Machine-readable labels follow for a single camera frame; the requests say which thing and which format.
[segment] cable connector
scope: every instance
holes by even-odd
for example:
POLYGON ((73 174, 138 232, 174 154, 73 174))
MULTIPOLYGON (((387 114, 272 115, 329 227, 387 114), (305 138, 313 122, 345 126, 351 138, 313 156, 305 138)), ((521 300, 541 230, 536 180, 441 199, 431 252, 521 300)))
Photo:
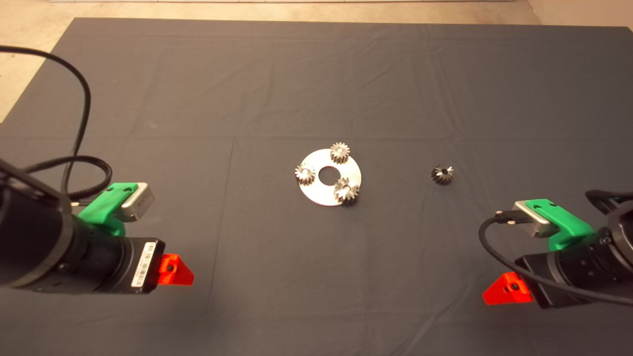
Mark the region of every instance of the cable connector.
POLYGON ((527 224, 532 222, 532 217, 521 210, 498 210, 494 213, 497 224, 527 224))

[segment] black cable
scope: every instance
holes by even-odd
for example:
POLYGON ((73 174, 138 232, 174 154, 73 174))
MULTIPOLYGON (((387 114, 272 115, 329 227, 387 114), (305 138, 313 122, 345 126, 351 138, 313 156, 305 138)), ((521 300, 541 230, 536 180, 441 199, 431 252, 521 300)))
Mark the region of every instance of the black cable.
POLYGON ((631 299, 631 298, 626 298, 626 297, 622 297, 622 296, 615 296, 615 295, 609 295, 609 294, 604 294, 604 293, 598 293, 598 292, 589 291, 589 290, 582 289, 582 288, 576 288, 576 287, 573 287, 573 286, 569 286, 567 284, 558 283, 556 281, 552 281, 551 279, 548 279, 548 278, 545 278, 545 277, 541 277, 541 276, 539 276, 539 275, 537 275, 535 273, 532 273, 531 271, 529 271, 527 269, 524 269, 523 267, 515 264, 511 260, 508 260, 502 254, 500 254, 497 250, 495 250, 488 243, 488 240, 486 238, 486 229, 490 225, 495 223, 495 222, 498 223, 498 224, 503 224, 503 223, 505 223, 507 221, 504 220, 499 215, 497 215, 495 217, 491 217, 490 219, 484 221, 484 223, 481 224, 481 226, 479 227, 479 241, 481 242, 481 245, 486 249, 486 251, 488 253, 490 253, 490 255, 492 257, 494 257, 494 259, 496 259, 497 261, 501 262, 501 264, 503 264, 507 268, 519 273, 523 278, 529 279, 529 280, 531 280, 531 281, 533 281, 535 283, 538 283, 538 284, 543 284, 543 285, 548 286, 550 288, 558 289, 558 290, 566 292, 566 293, 568 293, 570 295, 578 296, 578 297, 585 298, 585 299, 588 299, 588 300, 593 300, 593 301, 597 301, 597 302, 611 303, 611 304, 618 304, 618 305, 626 305, 628 307, 633 307, 633 299, 631 299))
POLYGON ((103 181, 101 181, 99 184, 95 184, 92 187, 82 189, 80 191, 74 191, 68 194, 68 197, 72 201, 78 201, 80 199, 84 199, 94 194, 97 194, 101 192, 102 190, 106 189, 108 187, 108 184, 110 184, 110 181, 112 180, 112 167, 110 167, 110 165, 108 165, 104 160, 93 157, 93 156, 66 156, 66 157, 53 158, 52 160, 30 165, 28 167, 23 168, 23 170, 26 173, 34 173, 34 172, 39 172, 41 170, 57 167, 58 165, 62 165, 64 163, 71 163, 71 162, 89 163, 91 165, 99 167, 106 175, 103 181))
MULTIPOLYGON (((81 147, 81 143, 84 139, 85 129, 88 125, 88 115, 90 113, 90 106, 92 101, 92 95, 90 92, 90 87, 88 86, 88 81, 86 81, 85 77, 75 68, 72 64, 64 60, 63 58, 56 56, 55 54, 39 51, 37 49, 31 48, 23 48, 23 47, 13 47, 13 46, 0 46, 0 53, 16 53, 16 54, 29 54, 32 56, 40 56, 44 57, 48 60, 55 61, 60 65, 64 66, 68 69, 72 74, 76 76, 76 78, 81 83, 82 89, 84 90, 84 109, 81 116, 81 121, 79 122, 79 128, 77 129, 77 135, 75 136, 75 142, 73 143, 73 147, 70 151, 71 156, 77 156, 79 152, 79 148, 81 147)), ((68 194, 68 181, 70 180, 70 172, 73 169, 73 161, 69 161, 66 167, 64 168, 64 172, 61 176, 61 194, 68 194)))

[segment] metal disc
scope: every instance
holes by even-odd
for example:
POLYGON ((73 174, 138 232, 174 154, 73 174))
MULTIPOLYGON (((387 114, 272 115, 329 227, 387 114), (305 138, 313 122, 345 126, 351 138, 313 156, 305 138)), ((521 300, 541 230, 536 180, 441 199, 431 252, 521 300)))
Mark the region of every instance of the metal disc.
POLYGON ((299 187, 301 187, 303 194, 317 204, 325 205, 326 207, 334 207, 342 204, 342 202, 334 196, 334 185, 326 186, 321 182, 321 179, 319 179, 318 174, 321 172, 321 169, 325 167, 332 167, 338 170, 342 178, 349 178, 350 185, 360 187, 360 167, 351 156, 348 157, 345 163, 334 163, 330 158, 330 150, 326 148, 310 153, 304 158, 302 163, 307 163, 314 167, 316 174, 315 181, 312 182, 312 184, 308 186, 300 185, 299 187))

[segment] metal gear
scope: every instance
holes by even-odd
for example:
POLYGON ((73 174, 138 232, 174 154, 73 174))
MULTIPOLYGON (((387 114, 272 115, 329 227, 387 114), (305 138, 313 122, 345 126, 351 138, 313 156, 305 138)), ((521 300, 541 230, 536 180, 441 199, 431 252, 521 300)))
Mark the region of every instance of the metal gear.
POLYGON ((297 177, 299 184, 307 186, 315 181, 315 170, 308 164, 302 163, 294 169, 294 176, 297 177))
POLYGON ((349 146, 342 142, 337 142, 330 147, 330 157, 336 163, 345 163, 349 157, 349 146))
POLYGON ((352 203, 358 196, 360 187, 349 183, 349 178, 341 178, 334 184, 334 196, 343 204, 352 203))
POLYGON ((451 184, 453 178, 455 178, 455 169, 452 166, 436 165, 431 171, 431 178, 435 183, 441 186, 447 186, 451 184))

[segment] concrete floor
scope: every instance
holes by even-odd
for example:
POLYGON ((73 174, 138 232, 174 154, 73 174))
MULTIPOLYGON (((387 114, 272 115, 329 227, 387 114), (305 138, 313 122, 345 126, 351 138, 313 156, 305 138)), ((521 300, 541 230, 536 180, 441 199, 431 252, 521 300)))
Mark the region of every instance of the concrete floor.
MULTIPOLYGON (((0 44, 50 51, 75 17, 538 25, 527 0, 466 3, 50 3, 0 0, 0 44)), ((42 60, 0 54, 0 122, 42 60)))

